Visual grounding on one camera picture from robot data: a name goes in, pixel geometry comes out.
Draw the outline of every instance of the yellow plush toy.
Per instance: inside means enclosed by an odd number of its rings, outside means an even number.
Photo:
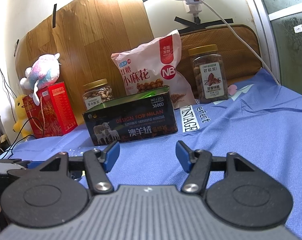
[[[15,100],[15,112],[17,115],[17,122],[13,126],[13,131],[14,132],[19,132],[22,128],[22,126],[25,124],[25,122],[28,119],[28,116],[26,114],[25,108],[24,108],[24,103],[22,98],[26,97],[26,95],[19,95]],[[27,122],[26,125],[24,125],[22,131],[21,131],[22,137],[26,137],[28,135],[33,134],[30,121]]]

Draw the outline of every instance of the black tin box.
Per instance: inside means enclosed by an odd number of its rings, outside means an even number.
[[[95,106],[83,114],[94,145],[128,142],[175,133],[169,87],[134,94]]]

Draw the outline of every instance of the rope handle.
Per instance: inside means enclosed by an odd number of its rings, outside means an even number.
[[[42,128],[40,128],[40,127],[36,124],[36,122],[34,121],[34,118],[33,118],[33,116],[32,116],[32,113],[31,113],[31,111],[30,111],[30,108],[29,108],[29,101],[27,101],[26,104],[27,104],[27,106],[28,106],[28,111],[29,111],[29,113],[30,113],[30,116],[32,117],[33,123],[36,125],[36,127],[37,127],[40,131],[43,131]],[[41,104],[41,113],[42,113],[42,118],[43,118],[43,129],[45,129],[45,119],[44,119],[44,114],[43,114],[42,97],[40,98],[40,104]]]

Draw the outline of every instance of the bed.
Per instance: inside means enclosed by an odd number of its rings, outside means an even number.
[[[277,86],[265,69],[235,85],[237,91],[228,100],[192,106],[197,130],[183,132],[177,109],[177,133],[121,143],[120,156],[108,177],[115,187],[175,184],[180,188],[187,174],[175,156],[177,140],[216,156],[235,151],[290,190],[294,206],[286,226],[302,238],[302,96]],[[200,110],[206,111],[202,120]],[[79,156],[92,148],[105,147],[93,146],[81,125],[62,137],[21,143],[11,158],[43,161],[60,151]],[[208,186],[222,177],[222,172],[211,172]],[[85,177],[79,182],[87,187]]]

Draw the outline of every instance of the brown cushion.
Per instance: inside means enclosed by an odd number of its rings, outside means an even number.
[[[234,31],[260,55],[258,39],[246,25],[232,25]],[[188,50],[216,44],[222,55],[228,85],[255,75],[261,62],[226,27],[215,27],[181,35],[182,56],[177,70],[187,79],[195,96],[198,95]]]

